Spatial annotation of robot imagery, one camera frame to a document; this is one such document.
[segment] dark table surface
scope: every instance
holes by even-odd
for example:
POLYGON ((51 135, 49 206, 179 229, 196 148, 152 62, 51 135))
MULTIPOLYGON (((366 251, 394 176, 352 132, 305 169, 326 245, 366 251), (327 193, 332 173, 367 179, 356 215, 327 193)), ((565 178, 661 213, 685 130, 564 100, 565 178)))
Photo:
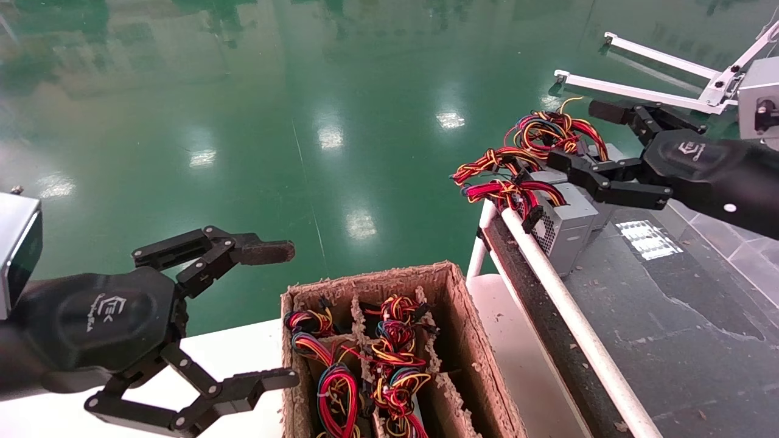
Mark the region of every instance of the dark table surface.
MULTIPOLYGON (((629 436, 506 233, 498 220, 488 237, 594 435, 629 436)), ((565 283, 663 436, 777 435, 779 310, 683 218, 617 209, 577 264, 565 283), (644 260, 613 225, 629 221, 682 252, 644 260)))

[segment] white metal bracket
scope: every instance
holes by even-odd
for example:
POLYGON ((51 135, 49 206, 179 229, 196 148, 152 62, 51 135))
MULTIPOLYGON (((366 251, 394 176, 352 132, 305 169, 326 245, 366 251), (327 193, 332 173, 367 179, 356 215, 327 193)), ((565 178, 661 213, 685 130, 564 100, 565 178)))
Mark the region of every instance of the white metal bracket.
POLYGON ((722 114, 722 111, 728 106, 738 104, 736 100, 731 98, 736 95, 738 85, 743 78, 742 68, 744 64, 752 60, 752 58, 754 58, 766 45, 776 42, 777 37, 779 37, 779 21, 758 36, 755 43, 723 72, 718 72, 717 70, 710 69, 703 65, 698 65, 695 62, 686 61, 685 59, 644 47, 641 44, 636 44, 625 40, 624 38, 620 38, 618 35, 612 34, 611 32, 606 32, 604 37, 606 38, 606 43, 611 46, 631 51, 645 58, 653 59, 663 64, 676 67, 677 69, 690 72, 696 76, 706 78, 709 80, 709 83, 698 98, 691 98, 647 90, 645 88, 631 87, 620 83, 591 79, 585 76, 572 75, 570 72, 564 70, 555 70, 557 81, 559 83, 567 83, 577 87, 633 97, 642 101, 662 102, 676 107, 719 115, 722 114))

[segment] cardboard box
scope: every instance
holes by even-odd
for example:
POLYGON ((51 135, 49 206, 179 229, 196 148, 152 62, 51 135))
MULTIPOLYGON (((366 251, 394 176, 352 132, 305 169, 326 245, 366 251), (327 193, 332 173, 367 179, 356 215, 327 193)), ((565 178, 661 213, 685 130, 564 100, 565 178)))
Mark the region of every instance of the cardboard box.
MULTIPOLYGON (((347 342, 359 348, 372 339, 371 317, 365 318, 360 302, 378 305, 392 294, 427 302, 431 312, 423 321, 440 327, 433 336, 420 330, 419 355, 428 360, 433 375, 418 392, 421 420, 431 438, 525 437, 525 429, 506 383, 495 362, 484 327, 465 287, 460 268, 451 262, 393 269, 314 284, 291 286, 281 296, 281 312, 318 309, 320 296, 333 303, 334 322, 349 334, 322 339, 323 343, 347 342)), ((316 382, 320 371, 309 360, 293 353, 291 333, 284 329, 283 362, 301 377, 301 384, 284 390, 285 438, 311 438, 323 431, 316 413, 316 382)), ((372 381, 368 363, 347 365, 372 381)), ((373 436, 389 438, 378 410, 370 425, 373 436)))

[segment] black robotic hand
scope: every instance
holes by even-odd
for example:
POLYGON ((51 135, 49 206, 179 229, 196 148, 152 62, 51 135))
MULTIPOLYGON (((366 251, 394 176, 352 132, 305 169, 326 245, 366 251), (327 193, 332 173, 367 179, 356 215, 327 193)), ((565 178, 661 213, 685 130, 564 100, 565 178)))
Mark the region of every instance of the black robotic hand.
POLYGON ((266 390, 293 387, 290 369, 214 380, 180 348, 196 298, 236 264, 283 263, 290 241, 263 242, 206 227, 132 253, 127 274, 79 274, 28 284, 0 321, 0 401, 105 385, 85 409, 105 422, 169 436, 198 436, 222 415, 249 411, 266 390), (192 261, 176 281, 160 271, 192 261), (200 396, 179 412, 122 400, 166 366, 200 396))
POLYGON ((669 199, 729 224, 779 238, 779 152, 744 140, 705 137, 705 125, 658 103, 593 101, 590 115, 628 125, 640 158, 592 164, 553 150, 548 166, 598 202, 661 210, 669 199))

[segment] green epoxy floor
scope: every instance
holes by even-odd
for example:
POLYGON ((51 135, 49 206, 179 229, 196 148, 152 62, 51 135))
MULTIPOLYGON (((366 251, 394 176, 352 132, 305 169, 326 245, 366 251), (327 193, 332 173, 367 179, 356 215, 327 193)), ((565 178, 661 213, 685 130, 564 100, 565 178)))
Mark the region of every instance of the green epoxy floor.
MULTIPOLYGON (((605 31, 721 69, 774 7, 0 3, 0 187, 44 199, 37 278, 127 271, 135 247, 206 224, 292 239, 294 261, 233 269, 191 304, 189 327, 268 320, 288 284, 444 259, 465 268, 480 209, 447 175, 521 115, 573 96, 550 95, 555 69, 693 95, 599 55, 605 31)), ((594 123, 638 153, 627 128, 594 123)))

